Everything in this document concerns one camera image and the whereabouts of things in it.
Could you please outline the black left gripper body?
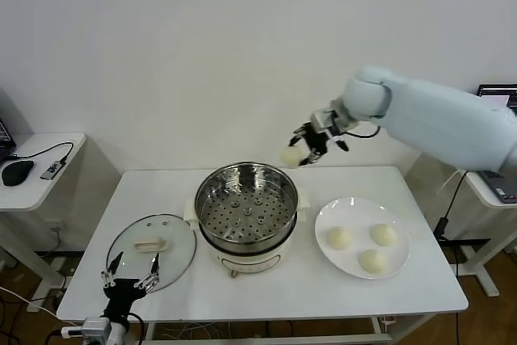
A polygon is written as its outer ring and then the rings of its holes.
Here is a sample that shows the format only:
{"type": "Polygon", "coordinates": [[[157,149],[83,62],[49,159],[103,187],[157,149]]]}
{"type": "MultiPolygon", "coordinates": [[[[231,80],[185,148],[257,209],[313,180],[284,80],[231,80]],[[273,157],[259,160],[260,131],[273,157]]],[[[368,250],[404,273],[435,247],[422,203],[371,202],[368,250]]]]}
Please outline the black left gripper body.
{"type": "Polygon", "coordinates": [[[146,291],[139,285],[138,279],[115,279],[103,286],[103,292],[108,299],[103,310],[103,317],[109,320],[126,319],[135,301],[143,299],[146,291]]]}

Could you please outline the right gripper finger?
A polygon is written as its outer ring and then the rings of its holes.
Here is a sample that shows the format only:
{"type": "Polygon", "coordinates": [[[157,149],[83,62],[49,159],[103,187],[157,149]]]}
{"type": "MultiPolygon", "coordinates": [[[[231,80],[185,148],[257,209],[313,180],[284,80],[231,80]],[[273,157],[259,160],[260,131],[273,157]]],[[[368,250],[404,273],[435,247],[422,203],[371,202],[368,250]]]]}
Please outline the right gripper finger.
{"type": "Polygon", "coordinates": [[[290,139],[290,141],[288,142],[288,145],[294,146],[294,145],[298,144],[300,141],[306,141],[306,136],[307,136],[307,126],[302,125],[293,132],[293,136],[290,139]]]}
{"type": "Polygon", "coordinates": [[[298,166],[307,166],[307,165],[312,165],[316,162],[319,161],[319,159],[323,156],[322,153],[318,152],[318,151],[311,151],[306,157],[303,157],[298,166]]]}

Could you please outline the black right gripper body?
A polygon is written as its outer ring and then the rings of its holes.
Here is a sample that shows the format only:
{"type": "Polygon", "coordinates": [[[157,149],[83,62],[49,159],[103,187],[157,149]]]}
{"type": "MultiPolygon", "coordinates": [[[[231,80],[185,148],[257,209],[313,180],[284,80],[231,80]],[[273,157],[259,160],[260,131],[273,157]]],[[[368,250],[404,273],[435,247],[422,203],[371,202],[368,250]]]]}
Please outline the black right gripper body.
{"type": "Polygon", "coordinates": [[[304,123],[302,129],[302,137],[309,148],[309,154],[312,156],[323,156],[327,154],[328,135],[326,133],[317,132],[310,122],[304,123]]]}

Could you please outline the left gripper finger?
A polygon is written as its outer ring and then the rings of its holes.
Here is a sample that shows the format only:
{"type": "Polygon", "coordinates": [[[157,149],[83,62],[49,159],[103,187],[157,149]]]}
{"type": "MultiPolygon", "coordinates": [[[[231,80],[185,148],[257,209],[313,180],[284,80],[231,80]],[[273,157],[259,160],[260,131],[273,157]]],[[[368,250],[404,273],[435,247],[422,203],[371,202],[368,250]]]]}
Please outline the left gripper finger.
{"type": "Polygon", "coordinates": [[[142,290],[145,293],[151,292],[160,280],[159,275],[159,259],[160,254],[157,253],[152,259],[149,274],[142,280],[135,284],[135,288],[142,290]]]}
{"type": "Polygon", "coordinates": [[[113,287],[115,285],[114,276],[118,270],[124,252],[121,251],[107,266],[107,269],[101,272],[104,288],[113,287]]]}

